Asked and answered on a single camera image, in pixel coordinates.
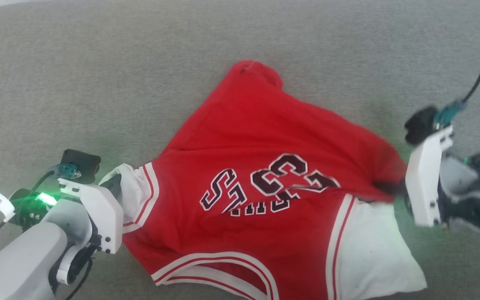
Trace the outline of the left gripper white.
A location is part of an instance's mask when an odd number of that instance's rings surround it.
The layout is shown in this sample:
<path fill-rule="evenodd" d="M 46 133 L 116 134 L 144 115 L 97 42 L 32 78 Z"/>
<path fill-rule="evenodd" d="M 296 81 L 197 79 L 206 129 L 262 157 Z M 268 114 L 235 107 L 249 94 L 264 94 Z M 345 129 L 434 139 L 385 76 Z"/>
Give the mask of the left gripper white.
<path fill-rule="evenodd" d="M 76 245 L 85 246 L 92 238 L 107 254 L 116 254 L 122 244 L 123 209 L 121 174 L 113 175 L 100 185 L 86 185 L 60 178 L 60 191 L 66 199 L 58 201 L 64 225 Z"/>

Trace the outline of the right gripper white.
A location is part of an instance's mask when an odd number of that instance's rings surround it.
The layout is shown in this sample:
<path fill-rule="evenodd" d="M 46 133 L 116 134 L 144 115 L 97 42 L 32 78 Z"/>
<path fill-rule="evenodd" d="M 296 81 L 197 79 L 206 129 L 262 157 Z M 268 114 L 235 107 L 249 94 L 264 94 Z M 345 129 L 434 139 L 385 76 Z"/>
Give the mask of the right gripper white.
<path fill-rule="evenodd" d="M 419 227 L 432 228 L 441 221 L 438 205 L 438 184 L 444 152 L 453 145 L 453 127 L 430 135 L 412 152 L 405 181 L 376 182 L 384 196 L 408 197 L 413 219 Z"/>

